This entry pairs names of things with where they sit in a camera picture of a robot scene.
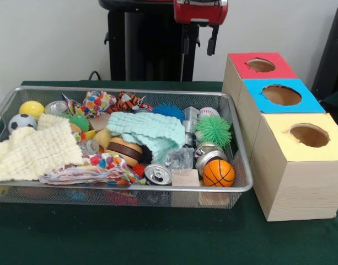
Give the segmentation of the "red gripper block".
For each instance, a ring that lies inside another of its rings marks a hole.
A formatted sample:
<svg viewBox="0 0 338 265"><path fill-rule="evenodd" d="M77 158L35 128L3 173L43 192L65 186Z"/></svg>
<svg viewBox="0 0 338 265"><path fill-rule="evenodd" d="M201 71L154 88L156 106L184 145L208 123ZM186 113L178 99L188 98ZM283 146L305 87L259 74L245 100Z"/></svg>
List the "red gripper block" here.
<svg viewBox="0 0 338 265"><path fill-rule="evenodd" d="M212 28L208 41L207 55L215 53L219 25L223 24L227 12L228 1L174 1L174 19L183 24L182 54L189 53L189 26L191 23L206 23Z"/></svg>

